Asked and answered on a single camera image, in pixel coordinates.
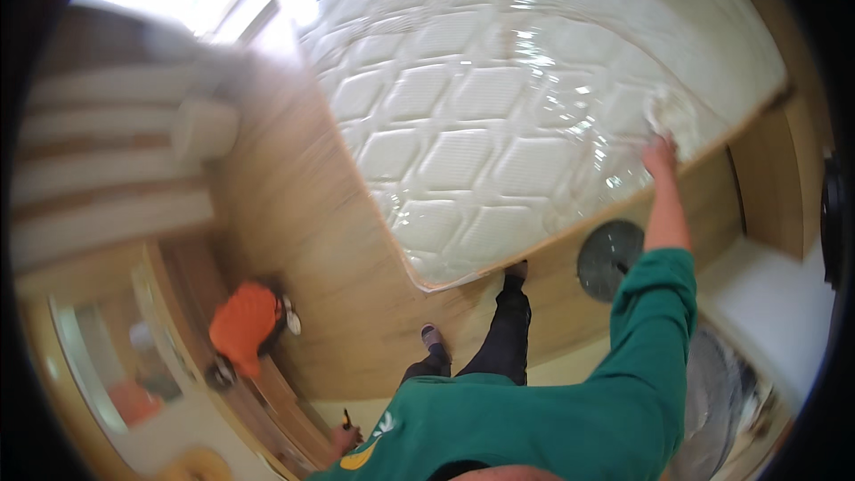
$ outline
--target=mattress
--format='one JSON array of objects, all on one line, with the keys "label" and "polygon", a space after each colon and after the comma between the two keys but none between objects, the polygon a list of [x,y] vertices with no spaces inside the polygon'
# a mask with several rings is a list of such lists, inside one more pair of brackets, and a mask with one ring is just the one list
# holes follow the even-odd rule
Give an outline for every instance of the mattress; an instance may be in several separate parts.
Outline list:
[{"label": "mattress", "polygon": [[749,0],[315,7],[301,46],[426,291],[489,273],[647,186],[651,93],[689,102],[692,118],[671,129],[692,160],[786,81]]}]

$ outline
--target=hand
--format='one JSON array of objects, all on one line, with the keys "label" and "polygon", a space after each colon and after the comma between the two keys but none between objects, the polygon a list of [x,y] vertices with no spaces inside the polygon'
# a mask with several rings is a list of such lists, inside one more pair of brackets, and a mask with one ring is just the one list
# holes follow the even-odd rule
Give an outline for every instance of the hand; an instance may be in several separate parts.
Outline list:
[{"label": "hand", "polygon": [[344,425],[336,425],[333,428],[333,452],[338,454],[338,457],[344,457],[362,442],[359,427],[352,426],[350,429],[345,429]]},{"label": "hand", "polygon": [[641,153],[641,160],[647,171],[654,179],[660,176],[674,176],[677,169],[677,144],[674,136],[668,133],[666,136],[655,135],[650,143],[645,145]]}]

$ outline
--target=green sweatshirt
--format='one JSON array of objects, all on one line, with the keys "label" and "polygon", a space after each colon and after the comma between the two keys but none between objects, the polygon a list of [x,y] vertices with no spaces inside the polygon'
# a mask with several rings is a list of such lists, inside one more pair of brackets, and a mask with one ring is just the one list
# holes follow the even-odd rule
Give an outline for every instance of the green sweatshirt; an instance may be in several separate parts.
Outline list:
[{"label": "green sweatshirt", "polygon": [[583,383],[410,379],[365,444],[310,479],[422,481],[461,460],[533,465],[574,481],[658,479],[683,436],[693,271],[684,249],[636,262],[611,309],[611,352]]}]

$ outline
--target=green sleeve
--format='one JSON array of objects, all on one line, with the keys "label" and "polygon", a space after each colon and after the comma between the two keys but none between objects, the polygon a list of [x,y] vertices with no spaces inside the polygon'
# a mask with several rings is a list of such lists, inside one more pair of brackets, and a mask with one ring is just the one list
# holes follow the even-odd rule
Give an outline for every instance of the green sleeve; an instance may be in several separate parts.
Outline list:
[{"label": "green sleeve", "polygon": [[664,464],[683,437],[686,363],[697,322],[694,259],[685,249],[655,249],[633,265],[611,309],[611,352],[587,380],[637,402],[628,431],[657,433]]}]

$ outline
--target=shoe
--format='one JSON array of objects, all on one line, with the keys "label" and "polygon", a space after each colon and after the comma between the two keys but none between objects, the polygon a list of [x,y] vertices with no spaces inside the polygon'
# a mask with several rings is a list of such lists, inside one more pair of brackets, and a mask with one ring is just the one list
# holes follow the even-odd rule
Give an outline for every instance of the shoe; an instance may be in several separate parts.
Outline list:
[{"label": "shoe", "polygon": [[526,280],[526,277],[529,276],[529,261],[517,262],[516,264],[509,265],[505,268],[506,275],[513,275],[514,277],[519,277],[523,281]]},{"label": "shoe", "polygon": [[422,343],[425,344],[425,348],[429,353],[433,353],[430,349],[431,346],[439,344],[443,351],[445,351],[445,355],[449,361],[451,361],[452,357],[448,355],[448,349],[445,348],[445,344],[442,341],[440,330],[434,324],[425,324],[422,326]]}]

